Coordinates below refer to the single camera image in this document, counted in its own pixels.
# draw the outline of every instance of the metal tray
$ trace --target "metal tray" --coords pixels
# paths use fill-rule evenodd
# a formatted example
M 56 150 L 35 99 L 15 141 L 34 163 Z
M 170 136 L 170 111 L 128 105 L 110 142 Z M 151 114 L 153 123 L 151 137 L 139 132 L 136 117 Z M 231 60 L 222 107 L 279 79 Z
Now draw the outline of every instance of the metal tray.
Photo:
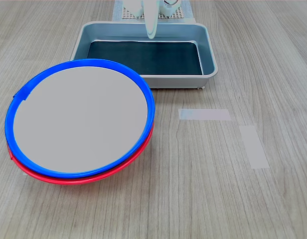
M 139 44 L 136 48 L 129 48 L 137 42 Z M 168 52 L 168 48 L 162 43 L 169 43 L 167 47 L 172 50 Z M 84 58 L 114 60 L 134 68 L 151 88 L 203 88 L 209 78 L 218 72 L 208 31 L 199 23 L 159 23 L 156 37 L 150 40 L 144 23 L 89 22 L 80 31 L 71 60 Z M 197 67 L 192 66 L 192 62 L 198 64 L 199 71 L 192 70 L 192 67 Z

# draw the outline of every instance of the blue rim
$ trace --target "blue rim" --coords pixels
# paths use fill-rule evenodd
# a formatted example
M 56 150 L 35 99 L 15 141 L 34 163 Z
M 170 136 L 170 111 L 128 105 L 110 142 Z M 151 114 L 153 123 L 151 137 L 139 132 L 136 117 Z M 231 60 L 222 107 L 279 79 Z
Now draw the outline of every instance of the blue rim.
M 75 67 L 84 67 L 84 66 L 93 66 L 93 67 L 102 67 L 107 68 L 111 70 L 115 70 L 117 72 L 120 72 L 124 74 L 125 76 L 132 79 L 142 90 L 145 99 L 147 101 L 147 107 L 148 107 L 148 115 L 147 115 L 147 122 L 144 128 L 144 131 L 137 141 L 137 143 L 134 145 L 134 147 L 126 153 L 123 157 L 118 159 L 117 161 L 108 164 L 107 166 L 87 171 L 87 172 L 79 172 L 79 173 L 63 173 L 63 172 L 57 172 L 52 171 L 46 168 L 43 168 L 34 162 L 32 162 L 29 158 L 27 158 L 19 149 L 15 137 L 14 137 L 14 131 L 13 131 L 13 125 L 14 125 L 14 118 L 16 111 L 21 104 L 22 101 L 25 101 L 31 91 L 45 78 L 48 76 L 70 68 Z M 5 136 L 7 143 L 9 145 L 10 150 L 12 151 L 13 155 L 27 168 L 50 177 L 55 178 L 81 178 L 81 177 L 88 177 L 95 174 L 99 174 L 102 172 L 105 172 L 118 164 L 122 163 L 126 159 L 128 159 L 131 155 L 133 155 L 136 150 L 143 144 L 144 140 L 149 135 L 149 132 L 152 128 L 153 122 L 154 122 L 154 114 L 155 114 L 155 105 L 154 105 L 154 97 L 153 94 L 148 86 L 148 84 L 143 80 L 143 78 L 134 70 L 130 69 L 129 67 L 122 65 L 117 62 L 109 61 L 109 60 L 103 60 L 103 59 L 81 59 L 81 60 L 74 60 L 74 61 L 68 61 L 61 63 L 59 65 L 53 66 L 42 73 L 38 74 L 34 78 L 32 78 L 29 82 L 27 82 L 13 97 L 13 101 L 11 102 L 5 119 Z

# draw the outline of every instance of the table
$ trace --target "table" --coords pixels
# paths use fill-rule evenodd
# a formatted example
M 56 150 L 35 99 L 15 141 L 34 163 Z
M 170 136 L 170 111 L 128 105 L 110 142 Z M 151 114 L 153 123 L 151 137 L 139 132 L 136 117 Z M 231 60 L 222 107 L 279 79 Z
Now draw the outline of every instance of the table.
M 5 115 L 22 85 L 70 59 L 83 24 L 111 20 L 114 1 L 0 1 L 0 239 L 307 239 L 307 1 L 191 6 L 218 74 L 204 90 L 153 90 L 144 153 L 68 187 L 23 175 Z M 178 109 L 227 109 L 232 120 L 179 120 Z M 244 125 L 269 168 L 251 168 Z

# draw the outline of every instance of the red plate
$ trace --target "red plate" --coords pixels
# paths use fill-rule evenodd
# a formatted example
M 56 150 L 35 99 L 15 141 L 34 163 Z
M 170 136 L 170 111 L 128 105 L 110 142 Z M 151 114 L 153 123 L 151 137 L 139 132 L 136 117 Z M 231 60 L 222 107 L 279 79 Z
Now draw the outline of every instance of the red plate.
M 123 170 L 124 168 L 126 168 L 128 165 L 130 165 L 136 158 L 138 158 L 138 156 L 144 151 L 144 149 L 146 148 L 146 146 L 148 145 L 152 135 L 153 135 L 153 129 L 154 129 L 154 124 L 150 130 L 149 135 L 147 136 L 147 138 L 145 139 L 144 143 L 140 146 L 140 148 L 127 160 L 125 160 L 123 163 L 119 164 L 118 166 L 104 172 L 104 173 L 100 173 L 94 176 L 90 176 L 90 177 L 85 177 L 85 178 L 77 178 L 77 179 L 64 179 L 64 178 L 52 178 L 52 177 L 48 177 L 45 175 L 41 175 L 35 171 L 32 171 L 30 169 L 28 169 L 27 167 L 25 167 L 23 164 L 21 164 L 12 154 L 9 146 L 7 145 L 7 149 L 10 155 L 10 158 L 15 162 L 15 164 L 22 170 L 24 171 L 26 174 L 28 174 L 29 176 L 36 178 L 40 181 L 46 182 L 46 183 L 52 183 L 52 184 L 60 184 L 60 185 L 79 185 L 79 184 L 86 184 L 86 183 L 92 183 L 92 182 L 96 182 L 99 180 L 102 180 L 104 178 L 107 178 L 115 173 L 118 173 L 119 171 Z

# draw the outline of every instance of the white plate center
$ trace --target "white plate center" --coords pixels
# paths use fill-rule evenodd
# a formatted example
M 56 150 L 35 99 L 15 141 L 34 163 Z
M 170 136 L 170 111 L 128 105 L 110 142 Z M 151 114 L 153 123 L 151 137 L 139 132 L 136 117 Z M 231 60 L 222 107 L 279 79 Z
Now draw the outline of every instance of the white plate center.
M 57 72 L 38 84 L 16 112 L 14 135 L 32 162 L 64 173 L 117 161 L 139 140 L 147 102 L 127 76 L 100 67 Z

